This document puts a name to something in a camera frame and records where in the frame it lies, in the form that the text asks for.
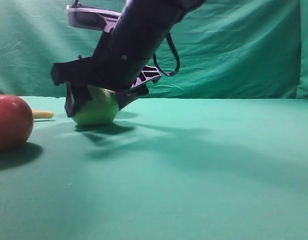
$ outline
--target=table surface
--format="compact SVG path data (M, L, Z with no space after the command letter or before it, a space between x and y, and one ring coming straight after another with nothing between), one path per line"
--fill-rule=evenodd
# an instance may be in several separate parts
M141 99L79 129L64 99L0 154L0 240L308 240L308 100Z

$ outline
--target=cable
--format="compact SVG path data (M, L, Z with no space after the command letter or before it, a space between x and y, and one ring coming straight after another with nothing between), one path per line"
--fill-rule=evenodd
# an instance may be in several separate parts
M174 57L175 57L175 60L176 60L176 68L175 68L175 70L172 71L172 72L164 72L164 71L162 71L162 70L160 69L158 63L157 63L157 56L156 56L156 53L154 53L153 60L154 60L154 64L155 64L156 68L158 68L158 70L159 70L162 74L171 77L171 76L174 76L174 75L177 74L177 72L178 72L178 70L179 70L179 68L180 68L180 59L179 59L179 56L178 56L178 52L177 52L177 50L176 50L176 48L175 48L175 45L174 45L174 43L173 43L172 36L170 35L170 32L167 34L166 40L167 40L168 46L169 46L170 50L172 51L172 53L173 53L173 55L174 55Z

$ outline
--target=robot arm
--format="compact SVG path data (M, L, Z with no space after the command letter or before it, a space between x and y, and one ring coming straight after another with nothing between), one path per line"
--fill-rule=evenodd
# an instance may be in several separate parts
M156 83L161 77L155 52L164 38L176 58L177 67L172 73L162 73L168 76L176 74L180 61L170 30L204 2L127 0L122 13L82 5L78 0L67 6L70 26L103 32L92 56L79 56L77 60L53 65L51 77L54 84L66 84L67 87L68 115L73 116L84 101L89 100L87 85L127 95L147 94L147 83ZM156 67L147 66L151 58Z

